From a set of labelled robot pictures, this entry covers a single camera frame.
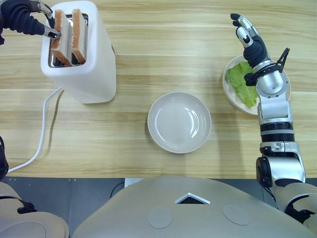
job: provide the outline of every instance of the lettuce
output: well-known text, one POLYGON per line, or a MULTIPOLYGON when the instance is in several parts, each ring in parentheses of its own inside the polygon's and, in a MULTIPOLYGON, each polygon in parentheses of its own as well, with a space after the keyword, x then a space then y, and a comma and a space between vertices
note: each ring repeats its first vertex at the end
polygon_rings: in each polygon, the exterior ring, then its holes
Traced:
POLYGON ((240 62, 233 68, 228 69, 226 77, 230 84, 236 90, 236 94, 241 98, 242 102, 248 108, 253 107, 257 103, 257 90, 255 86, 246 86, 244 75, 252 73, 252 68, 248 62, 240 62))

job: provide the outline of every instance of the bread slice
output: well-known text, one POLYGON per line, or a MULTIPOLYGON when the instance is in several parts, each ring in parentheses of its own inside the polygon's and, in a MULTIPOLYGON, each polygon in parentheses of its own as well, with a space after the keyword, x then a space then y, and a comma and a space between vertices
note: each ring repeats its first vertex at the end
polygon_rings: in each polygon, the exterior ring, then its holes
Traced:
POLYGON ((65 66, 72 66, 70 49, 72 30, 65 13, 59 9, 55 11, 55 29, 61 32, 61 37, 53 40, 51 50, 65 66))
POLYGON ((87 25, 85 19, 79 9, 73 12, 73 35, 71 51, 80 64, 86 62, 86 32, 87 25))

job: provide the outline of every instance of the white plate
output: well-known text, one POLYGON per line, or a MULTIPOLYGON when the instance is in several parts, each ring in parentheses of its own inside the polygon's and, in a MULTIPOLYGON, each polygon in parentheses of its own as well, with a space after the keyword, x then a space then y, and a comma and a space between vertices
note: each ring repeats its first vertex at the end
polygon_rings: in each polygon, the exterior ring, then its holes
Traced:
POLYGON ((172 92, 157 99, 148 115, 148 129, 163 149, 184 154, 197 150, 208 138, 208 108, 188 93, 172 92))
MULTIPOLYGON (((233 68, 234 66, 236 66, 238 63, 242 61, 246 61, 244 57, 242 55, 237 56, 232 61, 230 61, 230 63, 226 66, 222 76, 222 87, 229 102, 231 102, 231 104, 234 105, 237 109, 252 115, 258 115, 258 104, 260 99, 257 97, 256 105, 251 108, 248 108, 247 105, 245 105, 242 102, 242 100, 236 95, 235 89, 231 86, 231 84, 229 83, 229 80, 226 78, 227 70, 230 68, 233 68)), ((289 87, 287 91, 288 100, 290 99, 290 97, 291 97, 291 83, 289 82, 289 87)))

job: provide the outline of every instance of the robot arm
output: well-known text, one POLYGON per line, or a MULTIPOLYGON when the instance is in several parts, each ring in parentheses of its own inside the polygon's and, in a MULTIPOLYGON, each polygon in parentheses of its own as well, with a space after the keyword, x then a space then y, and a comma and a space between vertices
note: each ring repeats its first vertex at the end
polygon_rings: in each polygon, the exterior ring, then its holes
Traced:
POLYGON ((1 37, 3 28, 53 39, 61 37, 61 33, 54 29, 52 13, 50 7, 40 0, 0 0, 0 45, 4 44, 4 38, 1 37), (31 12, 44 13, 51 28, 30 16, 31 12))
POLYGON ((280 210, 317 234, 317 188, 305 183, 305 170, 295 142, 291 105, 287 99, 288 77, 282 73, 289 49, 274 63, 253 24, 231 14, 243 56, 253 68, 245 76, 247 86, 256 86, 262 143, 257 159, 257 180, 276 200, 280 210))

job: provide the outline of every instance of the wood grain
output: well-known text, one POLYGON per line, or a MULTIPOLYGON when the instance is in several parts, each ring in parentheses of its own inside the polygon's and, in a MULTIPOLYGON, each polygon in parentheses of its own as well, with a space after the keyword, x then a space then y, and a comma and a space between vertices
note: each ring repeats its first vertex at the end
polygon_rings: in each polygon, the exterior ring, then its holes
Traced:
MULTIPOLYGON (((49 5, 58 2, 62 1, 46 0, 49 5)), ((40 157, 10 175, 255 178, 261 140, 258 119, 235 109, 221 84, 225 66, 243 51, 229 16, 237 12, 257 26, 273 59, 291 48, 285 70, 292 85, 295 136, 307 177, 317 177, 315 0, 94 2, 116 51, 116 97, 109 103, 83 105, 64 92, 55 111, 55 96, 48 105, 40 157), (211 135, 190 154, 160 149, 147 130, 151 104, 172 91, 195 95, 211 112, 211 135)), ((43 101, 57 86, 40 69, 41 36, 8 30, 2 36, 0 135, 14 167, 35 153, 43 101)))

